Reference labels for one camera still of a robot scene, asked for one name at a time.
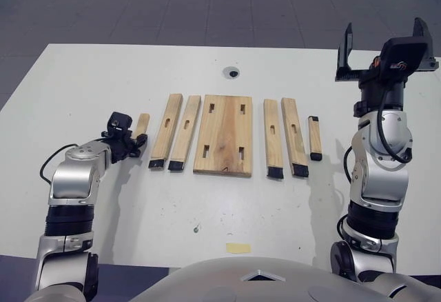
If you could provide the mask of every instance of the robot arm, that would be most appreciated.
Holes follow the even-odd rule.
[[[395,228],[409,182],[406,164],[412,158],[413,142],[403,111],[404,87],[412,73],[436,70],[438,62],[431,52],[427,25],[419,18],[413,36],[386,42],[368,70],[352,70],[347,65],[351,48],[349,24],[339,47],[336,80],[358,80],[362,101],[354,105],[359,121],[351,144],[356,158],[348,177],[351,200],[348,215],[338,223],[343,241],[331,248],[331,267],[334,274],[375,290],[377,282],[384,291],[394,292],[395,283],[388,282],[399,276],[395,274]]]
[[[110,165],[139,157],[139,148],[147,142],[145,134],[131,139],[131,124],[129,116],[114,112],[102,139],[65,153],[50,186],[45,233],[37,253],[37,292],[27,301],[51,295],[57,301],[90,301],[95,296],[98,255],[88,252],[93,244],[94,205],[100,180]]]

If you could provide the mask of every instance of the small wooden piece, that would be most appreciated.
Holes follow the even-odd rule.
[[[192,143],[194,127],[198,118],[199,107],[201,106],[200,95],[190,95],[185,106],[184,115],[181,119],[178,135],[174,142],[172,158],[168,170],[182,171],[187,160],[188,150]]]
[[[322,141],[320,140],[320,128],[318,127],[318,117],[308,117],[309,126],[309,156],[313,161],[321,161],[322,155]]]
[[[284,97],[282,99],[282,114],[292,174],[308,177],[308,162],[300,131],[296,100]]]
[[[263,101],[268,176],[283,179],[283,155],[276,100]]]
[[[164,161],[168,158],[172,146],[181,104],[182,94],[170,94],[150,157],[149,168],[151,169],[162,170],[164,168]]]
[[[140,114],[138,118],[138,124],[136,125],[135,132],[132,134],[132,139],[136,139],[138,135],[145,134],[147,132],[147,126],[149,125],[150,115]]]
[[[250,177],[252,98],[205,95],[194,172]]]

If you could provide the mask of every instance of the small stain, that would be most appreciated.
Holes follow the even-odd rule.
[[[199,230],[201,229],[202,227],[201,227],[201,223],[199,223],[198,225],[196,225],[196,227],[193,229],[193,232],[194,233],[197,233],[197,232],[199,232]]]

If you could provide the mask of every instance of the floor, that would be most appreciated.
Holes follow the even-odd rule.
[[[48,43],[379,50],[422,17],[441,56],[441,0],[0,0],[0,108]]]

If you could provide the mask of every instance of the yellow sticky note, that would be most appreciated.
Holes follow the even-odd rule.
[[[232,254],[247,254],[251,252],[251,245],[248,243],[227,243],[227,252]]]

